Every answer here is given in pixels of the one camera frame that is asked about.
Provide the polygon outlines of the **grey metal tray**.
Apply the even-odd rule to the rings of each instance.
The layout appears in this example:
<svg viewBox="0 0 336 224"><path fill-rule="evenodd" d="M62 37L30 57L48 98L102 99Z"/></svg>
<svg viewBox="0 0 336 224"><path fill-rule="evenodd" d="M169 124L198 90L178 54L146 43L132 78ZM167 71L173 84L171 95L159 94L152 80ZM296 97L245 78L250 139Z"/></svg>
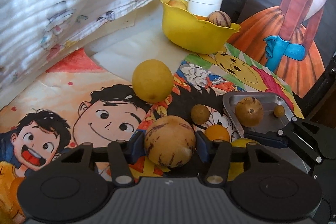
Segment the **grey metal tray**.
<svg viewBox="0 0 336 224"><path fill-rule="evenodd" d="M235 116L235 107L236 104L241 101L243 98L253 97L260 101L264 109L264 116L262 121L254 127L244 127ZM273 109L281 105L285 108L285 114L281 118L277 118L273 114ZM228 92L223 96L223 106L224 109L232 121L234 127L237 129L240 137L244 136L244 133L248 130L252 132L257 132L261 134L266 134L269 131L276 132L279 129L282 129L289 123L291 118L294 116L291 109L288 107L286 102L275 93L266 93L266 92ZM299 157L297 156L290 148L275 148L266 146L268 150L272 153L275 153L282 159L291 163L293 166L298 169L308 173L310 167Z"/></svg>

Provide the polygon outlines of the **small tan round fruit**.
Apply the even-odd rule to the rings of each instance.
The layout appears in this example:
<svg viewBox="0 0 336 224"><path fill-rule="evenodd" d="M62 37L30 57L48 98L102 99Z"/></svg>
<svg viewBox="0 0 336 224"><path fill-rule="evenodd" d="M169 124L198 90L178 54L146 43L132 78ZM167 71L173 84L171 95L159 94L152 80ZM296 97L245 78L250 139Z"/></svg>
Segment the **small tan round fruit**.
<svg viewBox="0 0 336 224"><path fill-rule="evenodd" d="M274 116L276 116L277 118L281 118L282 116L284 116L285 114L285 108L282 105L277 105L274 109L273 109L273 114Z"/></svg>

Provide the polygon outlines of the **tan round pepino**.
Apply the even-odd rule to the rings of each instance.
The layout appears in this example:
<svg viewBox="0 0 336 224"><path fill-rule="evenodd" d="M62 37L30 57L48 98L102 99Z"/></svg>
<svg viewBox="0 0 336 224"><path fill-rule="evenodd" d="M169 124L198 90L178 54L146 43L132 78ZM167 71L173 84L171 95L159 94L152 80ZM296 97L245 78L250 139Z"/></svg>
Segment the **tan round pepino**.
<svg viewBox="0 0 336 224"><path fill-rule="evenodd" d="M264 109L258 99L245 97L236 104L235 116L243 126L254 127L261 123Z"/></svg>

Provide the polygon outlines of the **striped pepino melon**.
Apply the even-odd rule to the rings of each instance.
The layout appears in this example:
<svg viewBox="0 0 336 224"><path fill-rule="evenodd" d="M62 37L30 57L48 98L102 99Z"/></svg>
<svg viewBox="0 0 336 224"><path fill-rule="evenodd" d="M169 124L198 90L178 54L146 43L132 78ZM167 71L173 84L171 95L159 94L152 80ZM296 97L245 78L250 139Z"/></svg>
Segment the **striped pepino melon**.
<svg viewBox="0 0 336 224"><path fill-rule="evenodd" d="M166 168L183 166L196 145L195 132L184 119L169 115L157 119L145 133L143 143L150 161Z"/></svg>

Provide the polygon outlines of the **round yellow lemon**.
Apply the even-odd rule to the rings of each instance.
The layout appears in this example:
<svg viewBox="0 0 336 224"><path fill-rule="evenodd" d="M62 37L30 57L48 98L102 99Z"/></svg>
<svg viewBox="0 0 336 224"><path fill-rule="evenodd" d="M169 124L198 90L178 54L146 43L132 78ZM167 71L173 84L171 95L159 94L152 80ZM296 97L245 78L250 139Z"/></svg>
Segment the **round yellow lemon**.
<svg viewBox="0 0 336 224"><path fill-rule="evenodd" d="M135 68L131 84L137 97L148 103L157 103L171 93L173 75L162 61L150 59Z"/></svg>

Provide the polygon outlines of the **large yellow-green mango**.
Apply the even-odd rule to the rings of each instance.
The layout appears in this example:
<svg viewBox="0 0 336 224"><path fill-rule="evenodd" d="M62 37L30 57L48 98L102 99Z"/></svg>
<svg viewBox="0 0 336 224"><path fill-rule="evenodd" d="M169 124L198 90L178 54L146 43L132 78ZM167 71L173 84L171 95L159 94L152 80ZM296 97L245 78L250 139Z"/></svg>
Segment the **large yellow-green mango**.
<svg viewBox="0 0 336 224"><path fill-rule="evenodd" d="M231 143L232 147L245 148L248 143L257 143L252 139L240 138ZM244 156L233 153L231 156L230 168L228 170L228 181L233 181L238 175L244 172Z"/></svg>

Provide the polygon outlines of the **anime cartoon poster mat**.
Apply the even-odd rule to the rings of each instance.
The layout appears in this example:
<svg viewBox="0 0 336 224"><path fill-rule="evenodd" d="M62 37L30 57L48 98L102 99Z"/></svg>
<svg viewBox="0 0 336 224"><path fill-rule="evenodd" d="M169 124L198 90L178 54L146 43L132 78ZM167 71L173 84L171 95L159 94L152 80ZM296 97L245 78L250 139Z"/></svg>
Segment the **anime cartoon poster mat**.
<svg viewBox="0 0 336 224"><path fill-rule="evenodd" d="M96 65L77 50L51 67L21 95L1 110L1 223L22 223L25 216L17 199L20 183L69 149L85 142L105 147L129 140L167 115L189 120L193 106L210 111L205 133L219 124L240 139L224 112L222 95L237 91L232 82L224 89L208 83L208 71L183 60L174 74L172 93L157 104L139 99L131 84Z"/></svg>

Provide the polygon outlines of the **yellow plastic bowl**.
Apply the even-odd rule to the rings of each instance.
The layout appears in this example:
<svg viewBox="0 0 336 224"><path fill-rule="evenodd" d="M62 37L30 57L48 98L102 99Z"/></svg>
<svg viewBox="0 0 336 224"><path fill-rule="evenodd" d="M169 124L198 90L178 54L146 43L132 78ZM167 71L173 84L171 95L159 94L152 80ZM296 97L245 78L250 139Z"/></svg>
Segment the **yellow plastic bowl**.
<svg viewBox="0 0 336 224"><path fill-rule="evenodd" d="M162 30L164 35L185 50L211 54L219 51L227 40L240 31L241 26L232 23L221 27L207 20L200 20L187 10L172 7L170 0L159 0L163 6Z"/></svg>

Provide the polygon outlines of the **striped pepino in bowl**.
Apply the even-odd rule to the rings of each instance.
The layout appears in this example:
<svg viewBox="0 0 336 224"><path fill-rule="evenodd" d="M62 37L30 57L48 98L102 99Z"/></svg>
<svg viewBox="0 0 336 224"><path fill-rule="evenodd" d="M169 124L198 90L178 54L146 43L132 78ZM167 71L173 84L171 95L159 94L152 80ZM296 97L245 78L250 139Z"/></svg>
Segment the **striped pepino in bowl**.
<svg viewBox="0 0 336 224"><path fill-rule="evenodd" d="M210 13L207 20L221 27L230 27L232 23L231 18L223 11L214 11Z"/></svg>

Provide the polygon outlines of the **girl painting dark poster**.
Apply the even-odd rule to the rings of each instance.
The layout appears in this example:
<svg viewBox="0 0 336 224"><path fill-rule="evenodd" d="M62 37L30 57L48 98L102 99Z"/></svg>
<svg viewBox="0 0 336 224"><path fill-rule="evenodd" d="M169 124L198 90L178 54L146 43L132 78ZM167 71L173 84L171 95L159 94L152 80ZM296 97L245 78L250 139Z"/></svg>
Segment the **girl painting dark poster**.
<svg viewBox="0 0 336 224"><path fill-rule="evenodd" d="M241 22L229 43L304 97L325 70L315 42L327 0L281 0Z"/></svg>

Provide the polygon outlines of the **white plastic jar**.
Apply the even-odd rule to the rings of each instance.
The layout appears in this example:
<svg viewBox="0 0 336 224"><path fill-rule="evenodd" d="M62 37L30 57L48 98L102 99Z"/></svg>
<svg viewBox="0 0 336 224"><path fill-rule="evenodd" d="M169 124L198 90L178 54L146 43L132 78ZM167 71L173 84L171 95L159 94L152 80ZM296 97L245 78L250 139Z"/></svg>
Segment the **white plastic jar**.
<svg viewBox="0 0 336 224"><path fill-rule="evenodd" d="M196 16L208 17L221 9L223 0L187 0L187 10Z"/></svg>

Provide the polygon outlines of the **yellow apple in bowl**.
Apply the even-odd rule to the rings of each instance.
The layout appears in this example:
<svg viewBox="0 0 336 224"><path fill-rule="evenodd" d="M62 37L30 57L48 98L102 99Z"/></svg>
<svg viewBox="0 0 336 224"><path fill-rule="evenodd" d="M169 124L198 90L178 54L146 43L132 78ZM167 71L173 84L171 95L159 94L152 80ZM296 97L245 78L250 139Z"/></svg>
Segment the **yellow apple in bowl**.
<svg viewBox="0 0 336 224"><path fill-rule="evenodd" d="M187 2L185 0L169 0L167 4L171 7L187 10Z"/></svg>

